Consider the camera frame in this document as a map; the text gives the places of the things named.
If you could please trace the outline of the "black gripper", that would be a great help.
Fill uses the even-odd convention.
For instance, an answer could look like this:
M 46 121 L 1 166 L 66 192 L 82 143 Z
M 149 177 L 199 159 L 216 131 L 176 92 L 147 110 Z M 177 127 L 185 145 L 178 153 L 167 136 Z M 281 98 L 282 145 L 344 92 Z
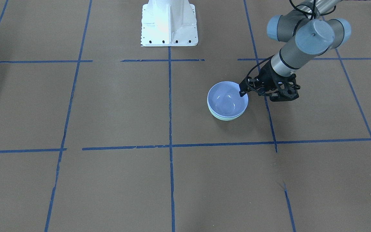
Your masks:
M 258 69 L 264 62 L 266 64 L 259 69 L 258 75 L 251 77 L 251 72 Z M 296 83 L 296 77 L 294 73 L 288 77 L 277 74 L 272 68 L 271 62 L 263 60 L 250 69 L 239 84 L 239 95 L 243 97 L 247 93 L 254 91 L 258 96 L 269 97 L 272 102 L 293 101 L 299 98 L 298 90 L 301 88 Z

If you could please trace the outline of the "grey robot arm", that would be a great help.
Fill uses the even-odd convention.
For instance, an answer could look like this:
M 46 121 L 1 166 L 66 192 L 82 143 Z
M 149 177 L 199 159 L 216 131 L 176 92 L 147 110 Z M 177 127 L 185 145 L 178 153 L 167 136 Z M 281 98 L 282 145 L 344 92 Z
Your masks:
M 290 1 L 293 9 L 289 13 L 272 17 L 267 24 L 267 35 L 284 45 L 254 67 L 259 68 L 257 76 L 247 73 L 239 84 L 240 97 L 255 92 L 272 102 L 298 99 L 300 85 L 296 82 L 296 71 L 351 37 L 352 28 L 346 19 L 321 20 L 322 16 L 333 13 L 338 3 L 338 0 L 305 0 L 295 5 Z

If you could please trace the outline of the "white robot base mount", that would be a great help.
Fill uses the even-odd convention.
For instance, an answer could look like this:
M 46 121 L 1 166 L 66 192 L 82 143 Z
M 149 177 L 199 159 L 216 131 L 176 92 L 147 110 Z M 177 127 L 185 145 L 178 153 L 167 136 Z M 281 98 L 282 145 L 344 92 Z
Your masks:
M 141 12 L 141 46 L 198 45 L 196 8 L 188 0 L 149 0 Z

